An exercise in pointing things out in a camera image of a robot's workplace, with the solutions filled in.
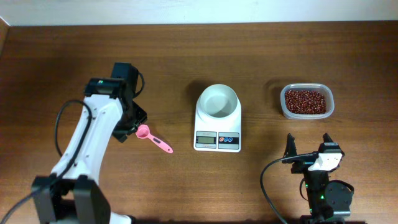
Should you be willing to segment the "pink measuring scoop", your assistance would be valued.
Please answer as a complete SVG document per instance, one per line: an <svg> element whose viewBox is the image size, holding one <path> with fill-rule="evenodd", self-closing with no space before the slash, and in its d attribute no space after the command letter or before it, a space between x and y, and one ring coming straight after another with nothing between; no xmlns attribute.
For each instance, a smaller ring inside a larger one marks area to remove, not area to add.
<svg viewBox="0 0 398 224"><path fill-rule="evenodd" d="M160 138L151 134L150 128L148 127L148 125L141 124L136 131L136 136L139 139L148 139L148 140L152 141L157 147L159 147L161 150L163 150L169 154L174 153L174 150L172 149L171 146L169 146L166 142L164 142Z"/></svg>

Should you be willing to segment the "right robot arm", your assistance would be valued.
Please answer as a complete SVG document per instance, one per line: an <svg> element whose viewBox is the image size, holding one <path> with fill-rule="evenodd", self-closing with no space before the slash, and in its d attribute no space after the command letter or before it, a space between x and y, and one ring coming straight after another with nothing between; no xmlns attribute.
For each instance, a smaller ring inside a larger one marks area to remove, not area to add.
<svg viewBox="0 0 398 224"><path fill-rule="evenodd" d="M317 151L298 154L295 138L287 135L284 164L291 164L292 174L302 174L309 215L300 217L300 223L344 223L351 215L350 205L354 187L342 180L330 180L330 174L340 166L345 153L339 144L325 133Z"/></svg>

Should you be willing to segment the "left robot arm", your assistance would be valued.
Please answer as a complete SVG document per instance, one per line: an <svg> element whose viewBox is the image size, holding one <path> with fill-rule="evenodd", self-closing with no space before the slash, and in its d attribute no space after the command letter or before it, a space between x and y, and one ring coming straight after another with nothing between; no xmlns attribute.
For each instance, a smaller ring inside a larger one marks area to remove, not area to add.
<svg viewBox="0 0 398 224"><path fill-rule="evenodd" d="M99 188L109 140L124 142L136 133L146 112L134 102L142 74L130 63L115 63L110 78L92 78L85 87L83 109L67 149L48 176L32 184L40 223L125 223L134 217L112 212Z"/></svg>

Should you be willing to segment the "white digital kitchen scale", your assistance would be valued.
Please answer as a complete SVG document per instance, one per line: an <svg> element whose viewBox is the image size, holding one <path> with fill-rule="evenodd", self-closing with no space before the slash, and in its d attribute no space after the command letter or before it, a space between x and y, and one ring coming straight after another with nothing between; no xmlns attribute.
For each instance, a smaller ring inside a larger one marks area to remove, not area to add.
<svg viewBox="0 0 398 224"><path fill-rule="evenodd" d="M197 151L240 152L242 149L241 111L226 119L209 118L195 111L193 148Z"/></svg>

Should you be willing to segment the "clear plastic bean container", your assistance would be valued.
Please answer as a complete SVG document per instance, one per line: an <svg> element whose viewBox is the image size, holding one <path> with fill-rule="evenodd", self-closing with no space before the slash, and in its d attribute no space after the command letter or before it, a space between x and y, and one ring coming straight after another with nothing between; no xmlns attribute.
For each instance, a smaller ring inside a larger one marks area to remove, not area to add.
<svg viewBox="0 0 398 224"><path fill-rule="evenodd" d="M295 114L291 113L285 105L285 92L289 90L313 90L321 93L326 99L326 113L324 114ZM283 115L288 119L323 119L329 117L334 109L334 99L332 91L325 85L319 83L294 83L285 86L280 93L280 104Z"/></svg>

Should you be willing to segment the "red adzuki beans pile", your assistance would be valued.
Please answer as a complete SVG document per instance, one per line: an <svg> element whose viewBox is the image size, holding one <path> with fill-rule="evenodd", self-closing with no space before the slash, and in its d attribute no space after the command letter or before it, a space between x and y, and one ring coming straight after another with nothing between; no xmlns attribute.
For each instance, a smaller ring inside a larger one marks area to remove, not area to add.
<svg viewBox="0 0 398 224"><path fill-rule="evenodd" d="M285 105L295 114L324 114L326 99L321 93L313 90L289 90L285 92Z"/></svg>

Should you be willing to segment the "white round bowl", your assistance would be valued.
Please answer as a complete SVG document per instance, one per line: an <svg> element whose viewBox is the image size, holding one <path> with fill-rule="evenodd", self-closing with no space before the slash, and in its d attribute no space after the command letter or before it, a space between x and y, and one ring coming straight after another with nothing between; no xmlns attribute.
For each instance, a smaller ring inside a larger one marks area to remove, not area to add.
<svg viewBox="0 0 398 224"><path fill-rule="evenodd" d="M207 87L200 95L198 110L209 118L226 119L240 113L241 104L231 87L215 84Z"/></svg>

